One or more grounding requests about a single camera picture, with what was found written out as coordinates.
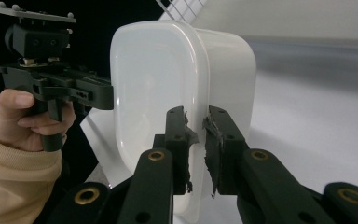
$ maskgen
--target human hand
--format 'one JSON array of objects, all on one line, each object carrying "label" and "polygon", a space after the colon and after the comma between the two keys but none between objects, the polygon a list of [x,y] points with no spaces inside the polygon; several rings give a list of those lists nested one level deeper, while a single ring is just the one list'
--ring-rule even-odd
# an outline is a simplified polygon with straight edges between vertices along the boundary
[{"label": "human hand", "polygon": [[71,102],[62,106],[62,122],[48,112],[26,116],[34,97],[26,91],[6,89],[0,94],[0,143],[24,151],[42,151],[42,135],[66,134],[76,115]]}]

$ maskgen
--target white wire rack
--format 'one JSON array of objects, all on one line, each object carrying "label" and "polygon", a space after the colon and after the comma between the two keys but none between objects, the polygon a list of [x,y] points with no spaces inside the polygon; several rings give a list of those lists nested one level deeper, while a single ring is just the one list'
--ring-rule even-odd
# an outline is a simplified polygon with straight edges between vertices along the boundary
[{"label": "white wire rack", "polygon": [[165,7],[161,0],[156,2],[164,10],[160,20],[176,20],[191,23],[197,18],[198,13],[205,6],[207,0],[169,0],[170,4]]}]

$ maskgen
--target person's arm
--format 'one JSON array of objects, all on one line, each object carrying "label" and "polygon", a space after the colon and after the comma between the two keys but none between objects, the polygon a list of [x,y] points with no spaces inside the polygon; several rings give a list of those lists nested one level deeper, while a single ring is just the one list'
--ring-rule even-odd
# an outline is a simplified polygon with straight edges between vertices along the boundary
[{"label": "person's arm", "polygon": [[65,133],[75,120],[72,104],[62,108],[63,122],[48,113],[24,117],[32,94],[0,94],[0,223],[33,223],[61,173],[61,152],[43,151],[40,134]]}]

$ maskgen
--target beige sleeve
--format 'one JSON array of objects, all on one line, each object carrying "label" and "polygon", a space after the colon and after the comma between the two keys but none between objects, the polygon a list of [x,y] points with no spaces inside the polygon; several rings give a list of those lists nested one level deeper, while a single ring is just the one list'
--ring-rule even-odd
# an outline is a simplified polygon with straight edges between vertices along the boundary
[{"label": "beige sleeve", "polygon": [[33,223],[60,173],[60,150],[26,152],[0,144],[0,223]]}]

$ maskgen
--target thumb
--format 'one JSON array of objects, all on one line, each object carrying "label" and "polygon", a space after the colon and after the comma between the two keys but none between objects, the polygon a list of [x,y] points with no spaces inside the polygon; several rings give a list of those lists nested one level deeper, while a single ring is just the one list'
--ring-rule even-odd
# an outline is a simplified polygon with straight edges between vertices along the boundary
[{"label": "thumb", "polygon": [[0,119],[22,116],[24,109],[34,105],[34,97],[27,91],[6,89],[0,94]]}]

